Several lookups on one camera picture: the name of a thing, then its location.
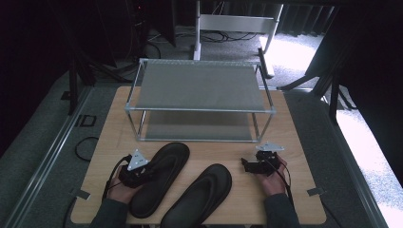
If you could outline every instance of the person's left hand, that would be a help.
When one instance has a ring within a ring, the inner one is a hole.
[[[133,196],[139,191],[142,187],[139,186],[137,188],[130,188],[125,186],[119,180],[119,174],[121,173],[122,166],[118,168],[118,172],[116,172],[115,178],[113,178],[109,185],[109,191],[107,192],[107,198],[111,200],[116,200],[125,204],[129,204]]]

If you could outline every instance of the table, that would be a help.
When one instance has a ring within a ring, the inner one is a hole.
[[[82,190],[91,194],[89,200],[77,199],[71,213],[75,223],[91,223],[100,205],[106,180],[116,162],[134,149],[151,159],[167,142],[137,142],[124,107],[130,86],[117,90],[106,118],[104,129],[95,149]],[[318,195],[309,196],[307,190],[315,188],[311,171],[281,91],[271,91],[278,113],[263,137],[285,147],[280,155],[288,162],[292,179],[292,193],[299,221],[302,224],[320,224],[326,220]],[[159,224],[163,215],[181,196],[189,184],[210,164],[221,163],[231,172],[233,187],[227,199],[204,222],[205,224],[265,224],[263,192],[250,173],[245,173],[240,158],[252,160],[256,153],[251,142],[186,142],[190,157],[180,175],[165,195],[157,211],[149,218],[128,216],[127,223]]]

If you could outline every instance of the forearm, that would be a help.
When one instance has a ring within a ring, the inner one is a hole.
[[[113,199],[104,199],[90,228],[125,227],[128,206]]]
[[[297,213],[285,194],[276,194],[264,200],[269,228],[300,227]]]

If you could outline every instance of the person's right hand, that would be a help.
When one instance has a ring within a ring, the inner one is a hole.
[[[287,162],[278,155],[280,166],[278,172],[284,177],[284,169]],[[272,173],[270,176],[264,174],[256,174],[264,193],[267,197],[275,194],[285,193],[285,183],[277,172]]]

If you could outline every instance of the black flip-flop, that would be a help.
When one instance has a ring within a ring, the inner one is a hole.
[[[166,212],[160,227],[198,227],[225,200],[231,187],[231,173],[225,166],[208,166]]]
[[[171,142],[154,155],[148,167],[154,170],[152,180],[144,184],[130,202],[129,211],[133,217],[144,219],[157,210],[188,158],[189,148],[180,142]]]

